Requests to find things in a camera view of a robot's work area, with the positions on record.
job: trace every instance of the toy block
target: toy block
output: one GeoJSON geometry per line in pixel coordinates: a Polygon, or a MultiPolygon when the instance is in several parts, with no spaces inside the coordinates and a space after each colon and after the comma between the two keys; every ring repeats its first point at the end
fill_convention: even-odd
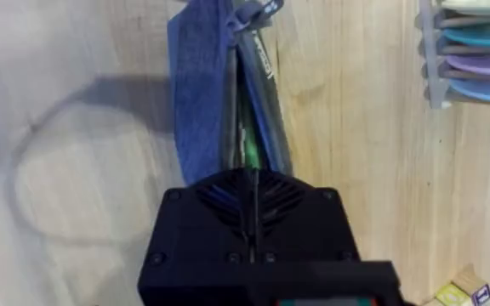
{"type": "Polygon", "coordinates": [[[445,306],[472,306],[472,299],[454,284],[445,285],[436,294],[436,299],[445,306]]]}
{"type": "Polygon", "coordinates": [[[452,281],[460,290],[471,297],[475,306],[486,305],[490,300],[490,288],[486,281],[477,277],[471,264],[452,281]]]}

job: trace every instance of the teal plate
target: teal plate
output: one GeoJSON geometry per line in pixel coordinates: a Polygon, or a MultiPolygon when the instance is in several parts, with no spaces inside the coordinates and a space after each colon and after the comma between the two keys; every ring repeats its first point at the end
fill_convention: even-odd
{"type": "Polygon", "coordinates": [[[470,46],[490,47],[490,25],[446,29],[443,35],[452,41],[470,46]]]}

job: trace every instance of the blue towel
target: blue towel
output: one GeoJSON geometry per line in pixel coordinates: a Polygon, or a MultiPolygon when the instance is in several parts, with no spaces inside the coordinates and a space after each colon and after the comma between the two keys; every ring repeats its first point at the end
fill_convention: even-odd
{"type": "Polygon", "coordinates": [[[260,54],[264,47],[253,31],[265,26],[266,19],[278,10],[269,8],[265,13],[269,5],[280,8],[282,0],[265,7],[245,0],[190,0],[168,23],[175,146],[187,184],[234,167],[240,154],[236,123],[239,87],[249,91],[268,168],[292,175],[276,85],[273,76],[266,75],[267,58],[260,54]],[[244,15],[256,21],[245,31],[230,31],[229,17],[237,17],[235,25],[244,15]],[[244,66],[244,84],[237,84],[238,61],[244,66]]]}
{"type": "Polygon", "coordinates": [[[226,0],[191,0],[168,24],[175,145],[187,184],[221,168],[227,15],[226,0]]]}

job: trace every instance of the green object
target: green object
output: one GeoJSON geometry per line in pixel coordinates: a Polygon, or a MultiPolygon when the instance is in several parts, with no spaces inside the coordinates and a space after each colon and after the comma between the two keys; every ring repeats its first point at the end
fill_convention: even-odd
{"type": "Polygon", "coordinates": [[[243,140],[243,150],[245,155],[245,167],[251,167],[255,169],[262,168],[262,161],[260,160],[259,144],[256,137],[256,132],[254,128],[254,116],[253,110],[247,101],[242,100],[243,106],[243,117],[242,117],[242,136],[243,140]]]}

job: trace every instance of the colorful plate stack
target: colorful plate stack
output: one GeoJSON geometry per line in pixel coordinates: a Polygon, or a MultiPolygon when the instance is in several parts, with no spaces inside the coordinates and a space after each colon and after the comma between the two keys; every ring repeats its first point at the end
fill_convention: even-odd
{"type": "Polygon", "coordinates": [[[444,0],[441,6],[446,10],[442,34],[447,46],[461,50],[446,57],[447,67],[453,71],[448,76],[449,86],[465,96],[490,102],[490,0],[444,0]],[[448,22],[452,18],[461,22],[448,22]]]}

